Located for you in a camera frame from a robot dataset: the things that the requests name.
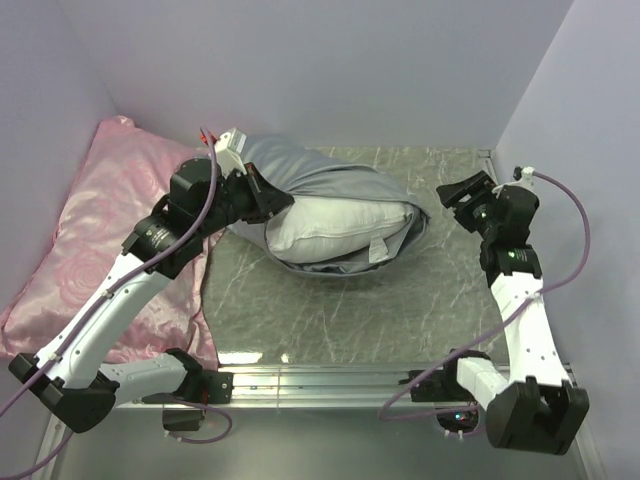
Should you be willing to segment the grey pillowcase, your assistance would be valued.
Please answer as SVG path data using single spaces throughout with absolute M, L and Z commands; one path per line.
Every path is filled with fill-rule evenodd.
M 398 202 L 413 208 L 413 214 L 399 233 L 391 237 L 391 257 L 370 263 L 360 250 L 329 261 L 290 263 L 272 254 L 266 243 L 266 227 L 238 221 L 230 226 L 235 235 L 261 248 L 274 262 L 290 272 L 315 277 L 353 277 L 383 268 L 417 244 L 426 234 L 428 213 L 390 175 L 367 165 L 330 158 L 277 135 L 250 135 L 242 151 L 242 159 L 255 165 L 273 186 L 296 196 L 353 199 L 374 202 Z

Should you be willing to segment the white pillow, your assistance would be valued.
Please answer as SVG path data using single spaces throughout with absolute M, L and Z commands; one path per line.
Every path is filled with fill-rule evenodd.
M 365 252 L 370 263 L 391 257 L 391 237 L 413 208 L 398 202 L 296 196 L 266 227 L 269 251 L 290 263 L 318 263 Z

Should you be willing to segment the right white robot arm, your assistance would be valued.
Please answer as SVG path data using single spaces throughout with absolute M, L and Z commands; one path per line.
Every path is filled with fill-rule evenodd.
M 534 183 L 543 180 L 570 198 L 575 194 L 532 167 L 518 167 L 510 182 L 497 184 L 481 171 L 437 187 L 440 203 L 459 225 L 481 237 L 480 265 L 500 311 L 509 373 L 501 374 L 472 346 L 451 352 L 440 376 L 444 394 L 460 400 L 468 393 L 485 413 L 489 443 L 499 449 L 564 455 L 590 403 L 573 385 L 560 359 L 544 296 L 565 285 L 547 284 L 529 243 L 540 206 Z

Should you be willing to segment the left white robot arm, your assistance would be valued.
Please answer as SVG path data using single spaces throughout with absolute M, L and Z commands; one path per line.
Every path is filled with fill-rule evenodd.
M 238 221 L 262 224 L 293 202 L 253 164 L 225 171 L 213 159 L 184 162 L 71 322 L 38 352 L 10 361 L 22 384 L 10 400 L 31 391 L 75 433 L 92 429 L 116 406 L 156 394 L 207 400 L 203 366 L 180 348 L 123 364 L 106 363 L 106 355 L 139 312 L 203 252 L 208 237 Z

